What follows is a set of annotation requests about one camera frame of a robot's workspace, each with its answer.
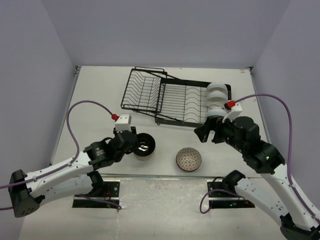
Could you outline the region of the white bowl back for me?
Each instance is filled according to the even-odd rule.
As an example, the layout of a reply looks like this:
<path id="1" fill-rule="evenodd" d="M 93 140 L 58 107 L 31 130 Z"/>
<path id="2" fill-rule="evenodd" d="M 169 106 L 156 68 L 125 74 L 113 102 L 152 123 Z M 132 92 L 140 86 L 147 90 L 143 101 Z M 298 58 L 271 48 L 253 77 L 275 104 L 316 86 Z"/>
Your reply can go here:
<path id="1" fill-rule="evenodd" d="M 211 93 L 213 91 L 219 91 L 224 94 L 228 93 L 227 86 L 224 83 L 220 82 L 211 82 L 207 87 L 206 87 L 206 92 Z"/>

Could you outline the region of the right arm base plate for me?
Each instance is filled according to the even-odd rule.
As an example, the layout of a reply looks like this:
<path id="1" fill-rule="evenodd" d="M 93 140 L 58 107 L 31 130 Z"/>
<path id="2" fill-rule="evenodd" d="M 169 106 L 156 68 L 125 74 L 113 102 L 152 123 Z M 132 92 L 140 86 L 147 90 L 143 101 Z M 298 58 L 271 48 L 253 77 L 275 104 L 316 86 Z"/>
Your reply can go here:
<path id="1" fill-rule="evenodd" d="M 223 189 L 223 179 L 216 177 L 207 181 L 208 191 Z M 215 191 L 208 195 L 208 203 L 211 209 L 251 209 L 255 205 L 241 197 L 236 197 L 230 193 Z"/>

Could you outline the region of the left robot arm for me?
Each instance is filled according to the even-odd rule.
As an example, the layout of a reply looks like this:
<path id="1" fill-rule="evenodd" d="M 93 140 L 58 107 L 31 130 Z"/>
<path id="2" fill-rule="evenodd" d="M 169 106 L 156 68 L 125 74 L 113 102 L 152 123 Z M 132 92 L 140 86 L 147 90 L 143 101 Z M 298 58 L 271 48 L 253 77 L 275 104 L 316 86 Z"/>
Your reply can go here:
<path id="1" fill-rule="evenodd" d="M 51 201 L 72 195 L 101 195 L 104 182 L 98 170 L 120 162 L 138 144 L 134 126 L 113 133 L 114 137 L 93 142 L 58 164 L 34 172 L 13 172 L 8 192 L 14 216 L 26 217 Z"/>

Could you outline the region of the beige bowl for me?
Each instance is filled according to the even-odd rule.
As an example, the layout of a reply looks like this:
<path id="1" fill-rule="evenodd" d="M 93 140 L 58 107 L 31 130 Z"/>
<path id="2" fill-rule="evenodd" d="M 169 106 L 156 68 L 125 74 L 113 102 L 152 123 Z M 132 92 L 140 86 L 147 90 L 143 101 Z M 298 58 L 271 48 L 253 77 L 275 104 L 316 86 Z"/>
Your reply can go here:
<path id="1" fill-rule="evenodd" d="M 146 152 L 134 151 L 134 152 L 133 152 L 133 155 L 134 155 L 138 160 L 144 161 L 144 160 L 147 160 L 147 159 L 151 158 L 151 157 L 154 155 L 154 153 L 155 153 L 154 151 L 152 151 L 152 152 L 148 152 L 148 151 L 146 151 Z"/>

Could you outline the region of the tan black bowl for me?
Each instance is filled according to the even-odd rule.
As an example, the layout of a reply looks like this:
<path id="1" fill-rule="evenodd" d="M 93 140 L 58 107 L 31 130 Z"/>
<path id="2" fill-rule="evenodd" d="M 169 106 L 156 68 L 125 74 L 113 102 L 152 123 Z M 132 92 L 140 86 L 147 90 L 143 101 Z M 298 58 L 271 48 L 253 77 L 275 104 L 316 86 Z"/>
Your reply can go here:
<path id="1" fill-rule="evenodd" d="M 155 139 L 148 133 L 139 133 L 137 135 L 137 146 L 135 151 L 140 152 L 154 152 L 156 149 Z"/>

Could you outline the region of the brown patterned bowl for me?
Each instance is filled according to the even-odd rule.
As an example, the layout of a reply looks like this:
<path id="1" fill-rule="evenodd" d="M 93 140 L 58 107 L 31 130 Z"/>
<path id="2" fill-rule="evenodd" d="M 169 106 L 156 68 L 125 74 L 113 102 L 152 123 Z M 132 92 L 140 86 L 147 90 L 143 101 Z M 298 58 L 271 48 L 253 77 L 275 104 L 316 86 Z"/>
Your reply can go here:
<path id="1" fill-rule="evenodd" d="M 175 157 L 176 165 L 184 172 L 194 172 L 202 164 L 202 156 L 192 147 L 185 147 L 178 151 Z"/>

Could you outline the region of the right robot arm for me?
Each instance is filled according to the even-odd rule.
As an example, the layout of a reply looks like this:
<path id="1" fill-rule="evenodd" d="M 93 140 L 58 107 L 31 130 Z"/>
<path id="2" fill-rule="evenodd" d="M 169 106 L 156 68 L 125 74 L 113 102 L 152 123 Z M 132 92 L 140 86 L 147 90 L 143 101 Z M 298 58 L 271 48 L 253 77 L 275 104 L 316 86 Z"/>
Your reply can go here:
<path id="1" fill-rule="evenodd" d="M 280 227 L 287 240 L 318 240 L 320 220 L 315 206 L 298 197 L 298 185 L 288 173 L 288 165 L 278 149 L 261 139 L 260 128 L 247 116 L 234 120 L 208 118 L 194 133 L 202 143 L 213 131 L 212 142 L 226 143 L 238 151 L 248 167 L 259 174 L 274 190 L 277 198 L 256 187 L 238 170 L 222 180 L 220 192 L 230 197 L 241 197 L 269 215 Z"/>

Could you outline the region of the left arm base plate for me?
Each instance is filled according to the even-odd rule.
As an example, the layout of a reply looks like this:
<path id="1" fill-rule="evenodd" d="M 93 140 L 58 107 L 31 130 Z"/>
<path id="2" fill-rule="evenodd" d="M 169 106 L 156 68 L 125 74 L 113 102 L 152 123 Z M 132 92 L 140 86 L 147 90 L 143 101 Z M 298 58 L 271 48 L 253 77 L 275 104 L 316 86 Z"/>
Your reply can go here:
<path id="1" fill-rule="evenodd" d="M 86 194 L 85 197 L 75 196 L 73 198 L 72 208 L 75 209 L 116 209 L 120 205 L 120 181 L 104 181 L 102 189 Z"/>

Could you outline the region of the white bowl front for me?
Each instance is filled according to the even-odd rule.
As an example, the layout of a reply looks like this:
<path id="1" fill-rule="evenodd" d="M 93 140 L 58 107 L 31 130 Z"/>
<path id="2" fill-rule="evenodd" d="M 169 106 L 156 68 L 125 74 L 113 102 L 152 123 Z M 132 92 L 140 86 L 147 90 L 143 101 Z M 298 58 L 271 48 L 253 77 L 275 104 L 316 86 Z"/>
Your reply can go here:
<path id="1" fill-rule="evenodd" d="M 221 107 L 214 106 L 213 108 L 209 108 L 205 115 L 205 119 L 211 118 L 224 118 L 226 116 L 226 111 Z"/>

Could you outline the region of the white bowl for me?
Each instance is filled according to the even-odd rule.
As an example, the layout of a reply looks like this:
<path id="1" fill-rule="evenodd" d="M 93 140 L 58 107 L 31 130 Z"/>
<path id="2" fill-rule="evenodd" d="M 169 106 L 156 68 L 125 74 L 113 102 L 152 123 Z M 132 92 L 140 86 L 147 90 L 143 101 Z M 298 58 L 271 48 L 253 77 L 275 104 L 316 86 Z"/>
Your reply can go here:
<path id="1" fill-rule="evenodd" d="M 216 102 L 221 102 L 221 103 L 226 103 L 228 101 L 228 96 L 218 90 L 212 91 L 211 93 L 209 93 L 206 96 L 206 102 L 212 102 L 212 103 L 216 103 Z"/>
<path id="2" fill-rule="evenodd" d="M 206 87 L 206 92 L 211 93 L 213 91 L 219 91 L 224 94 L 228 93 L 227 86 L 224 83 L 220 82 L 211 82 L 207 87 Z"/>
<path id="3" fill-rule="evenodd" d="M 209 108 L 205 115 L 205 119 L 211 118 L 224 118 L 226 116 L 226 111 L 221 107 L 214 106 L 213 108 Z"/>

